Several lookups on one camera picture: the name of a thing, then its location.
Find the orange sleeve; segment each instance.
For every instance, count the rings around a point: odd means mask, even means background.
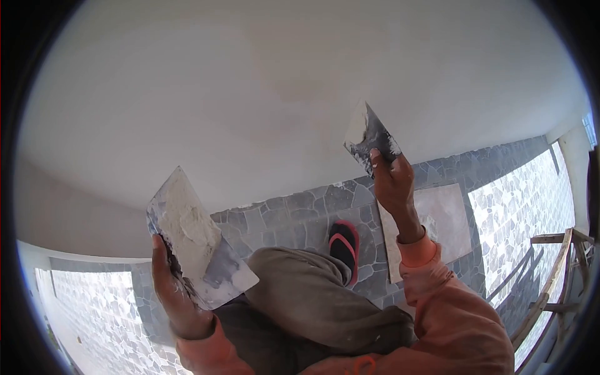
[[[436,245],[429,239],[427,231],[425,231],[423,238],[414,244],[401,244],[398,237],[396,237],[396,244],[400,249],[400,254],[402,254],[402,264],[407,267],[420,267],[436,255]]]
[[[426,261],[432,244],[433,257]],[[419,341],[378,360],[380,367],[401,366],[422,374],[514,373],[514,350],[500,317],[441,262],[441,246],[425,234],[414,244],[398,247],[406,302],[416,307]],[[407,266],[406,256],[409,264],[418,266]]]
[[[181,365],[194,374],[254,374],[250,366],[238,357],[235,346],[225,337],[215,315],[215,332],[204,340],[177,339]]]

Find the putty knife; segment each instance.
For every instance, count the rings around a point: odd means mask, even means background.
[[[214,310],[258,283],[205,212],[181,167],[148,204],[146,220],[150,233],[163,238],[171,273],[198,308]]]
[[[371,178],[373,168],[369,152],[372,148],[377,148],[389,163],[402,153],[394,138],[364,100],[359,101],[354,109],[344,138],[344,147]]]

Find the gray pants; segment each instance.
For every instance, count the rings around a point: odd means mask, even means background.
[[[296,374],[336,355],[385,355],[416,340],[409,314],[345,288],[350,269],[336,258],[262,248],[248,265],[259,283],[214,312],[257,374]]]

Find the window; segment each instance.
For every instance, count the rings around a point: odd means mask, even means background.
[[[587,138],[590,140],[592,149],[598,144],[596,141],[596,131],[594,130],[594,121],[592,119],[592,113],[589,112],[583,119],[583,127],[586,129]]]

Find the hand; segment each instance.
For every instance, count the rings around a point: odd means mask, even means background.
[[[154,290],[171,321],[173,333],[186,340],[209,337],[214,331],[212,312],[198,310],[181,282],[173,277],[161,236],[152,236],[152,246]]]
[[[371,150],[371,164],[375,177],[375,197],[394,218],[398,240],[412,244],[425,235],[415,209],[415,173],[400,154],[390,165],[378,149]]]

